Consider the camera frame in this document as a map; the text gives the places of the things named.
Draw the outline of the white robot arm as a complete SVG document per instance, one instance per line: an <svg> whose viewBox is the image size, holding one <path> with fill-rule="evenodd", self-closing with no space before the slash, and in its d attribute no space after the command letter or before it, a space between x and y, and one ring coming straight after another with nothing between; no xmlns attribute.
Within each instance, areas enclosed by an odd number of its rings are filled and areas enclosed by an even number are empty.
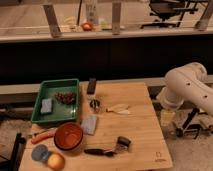
<svg viewBox="0 0 213 171"><path fill-rule="evenodd" d="M198 62L173 68L166 73L157 100L166 110L178 110L187 100L213 116L213 89L203 83L206 77L206 68Z"/></svg>

